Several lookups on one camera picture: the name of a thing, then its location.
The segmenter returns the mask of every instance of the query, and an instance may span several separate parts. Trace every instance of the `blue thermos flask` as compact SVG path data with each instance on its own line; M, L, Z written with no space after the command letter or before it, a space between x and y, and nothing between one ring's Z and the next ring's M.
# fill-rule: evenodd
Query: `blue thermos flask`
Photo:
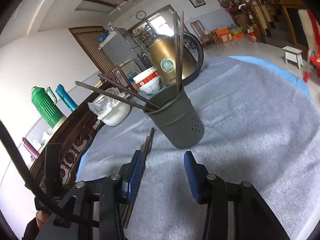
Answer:
M65 103L65 105L73 112L78 105L76 104L75 101L69 96L69 94L64 90L64 87L59 84L56 88L56 93L58 96L61 98L61 100Z

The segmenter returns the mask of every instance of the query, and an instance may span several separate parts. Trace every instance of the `person's hand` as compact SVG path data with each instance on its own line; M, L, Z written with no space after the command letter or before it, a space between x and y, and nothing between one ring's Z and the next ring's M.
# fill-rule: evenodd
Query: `person's hand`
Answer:
M47 222L48 219L49 219L49 215L46 212L37 211L36 221L37 221L39 230L41 230L41 228L44 226L44 224Z

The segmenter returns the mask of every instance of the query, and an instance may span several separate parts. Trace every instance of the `green thermos flask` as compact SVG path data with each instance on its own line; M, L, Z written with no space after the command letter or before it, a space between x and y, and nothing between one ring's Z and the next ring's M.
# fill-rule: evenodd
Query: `green thermos flask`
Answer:
M52 95L54 102L47 94L48 92ZM64 114L56 106L57 98L50 87L48 87L46 90L40 87L33 87L31 93L31 102L51 128L54 128L59 120L64 116Z

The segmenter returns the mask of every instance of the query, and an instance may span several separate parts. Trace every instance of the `thermos label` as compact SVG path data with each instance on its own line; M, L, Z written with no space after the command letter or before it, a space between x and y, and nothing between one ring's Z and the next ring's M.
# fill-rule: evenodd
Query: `thermos label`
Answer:
M174 70L174 62L168 58L162 60L160 66L162 70L167 73L170 73Z

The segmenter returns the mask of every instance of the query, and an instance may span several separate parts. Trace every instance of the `white stool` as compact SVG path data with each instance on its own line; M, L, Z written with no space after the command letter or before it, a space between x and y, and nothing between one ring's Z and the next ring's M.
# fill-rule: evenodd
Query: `white stool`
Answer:
M298 63L298 68L303 67L303 61L300 49L295 49L293 47L285 46L282 48L285 51L285 62L288 63L288 60L291 60L295 63Z

